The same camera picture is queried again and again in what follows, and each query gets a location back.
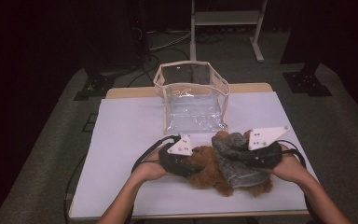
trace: brown teddy bear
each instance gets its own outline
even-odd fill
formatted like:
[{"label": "brown teddy bear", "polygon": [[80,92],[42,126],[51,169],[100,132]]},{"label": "brown teddy bear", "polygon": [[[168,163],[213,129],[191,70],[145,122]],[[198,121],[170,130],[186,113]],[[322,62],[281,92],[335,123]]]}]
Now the brown teddy bear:
[{"label": "brown teddy bear", "polygon": [[200,172],[186,178],[190,185],[200,189],[214,186],[220,194],[226,197],[232,195],[233,188],[219,170],[213,147],[195,147],[193,154],[186,159],[186,162],[192,166],[204,167]]},{"label": "brown teddy bear", "polygon": [[213,147],[195,147],[193,154],[186,158],[186,163],[204,168],[187,176],[188,183],[201,189],[214,186],[226,197],[231,196],[234,189],[248,190],[255,197],[270,192],[270,174],[246,167],[241,161],[231,161],[219,152],[222,146],[241,146],[243,141],[247,140],[246,134],[229,134],[221,131],[213,137]]}]

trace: forearm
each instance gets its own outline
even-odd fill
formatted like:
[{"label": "forearm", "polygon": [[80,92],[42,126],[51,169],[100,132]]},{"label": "forearm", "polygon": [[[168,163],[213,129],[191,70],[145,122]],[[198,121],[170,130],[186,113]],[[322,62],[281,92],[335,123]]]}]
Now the forearm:
[{"label": "forearm", "polygon": [[309,178],[298,185],[304,191],[308,201],[310,202],[310,206],[322,221],[327,224],[350,223],[338,210],[336,205],[328,196],[327,192],[322,188],[316,179]]},{"label": "forearm", "polygon": [[143,183],[144,181],[130,177],[118,193],[115,200],[103,213],[103,216],[98,223],[123,224],[135,202],[138,190]]}]

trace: black curtain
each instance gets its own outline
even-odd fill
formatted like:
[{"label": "black curtain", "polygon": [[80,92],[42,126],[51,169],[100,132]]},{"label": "black curtain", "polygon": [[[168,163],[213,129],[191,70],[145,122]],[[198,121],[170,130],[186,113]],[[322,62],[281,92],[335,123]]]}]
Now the black curtain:
[{"label": "black curtain", "polygon": [[0,0],[0,206],[79,70],[66,1]]},{"label": "black curtain", "polygon": [[301,2],[282,63],[309,61],[335,71],[358,104],[358,1]]}]

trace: white tabletop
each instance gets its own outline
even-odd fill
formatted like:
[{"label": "white tabletop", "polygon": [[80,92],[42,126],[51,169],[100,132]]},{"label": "white tabletop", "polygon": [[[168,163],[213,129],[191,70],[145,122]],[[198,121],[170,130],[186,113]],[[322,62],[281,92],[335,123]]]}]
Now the white tabletop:
[{"label": "white tabletop", "polygon": [[[71,218],[100,217],[127,180],[135,161],[163,135],[163,102],[159,97],[102,100],[89,154],[70,209]],[[229,131],[289,126],[281,139],[291,141],[304,155],[276,92],[231,93],[226,113]],[[192,146],[210,145],[214,133],[191,134]],[[216,217],[252,214],[306,214],[303,192],[272,177],[270,193],[255,198],[236,190],[231,197],[215,189],[194,189],[180,176],[164,176],[143,184],[134,217]]]}]

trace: wooden table edge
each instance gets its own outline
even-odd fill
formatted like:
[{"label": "wooden table edge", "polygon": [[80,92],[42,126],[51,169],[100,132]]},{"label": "wooden table edge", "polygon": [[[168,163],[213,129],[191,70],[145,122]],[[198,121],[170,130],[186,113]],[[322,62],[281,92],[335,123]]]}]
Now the wooden table edge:
[{"label": "wooden table edge", "polygon": [[[268,83],[235,83],[229,84],[230,93],[273,91]],[[106,99],[156,97],[155,87],[113,88],[106,94]]]},{"label": "wooden table edge", "polygon": [[[179,214],[161,216],[134,216],[135,219],[171,219],[171,218],[212,218],[212,217],[268,217],[268,216],[308,216],[308,210],[282,210],[282,211],[259,211],[238,213],[205,213],[205,214]],[[72,220],[97,220],[99,217],[71,217]]]}]

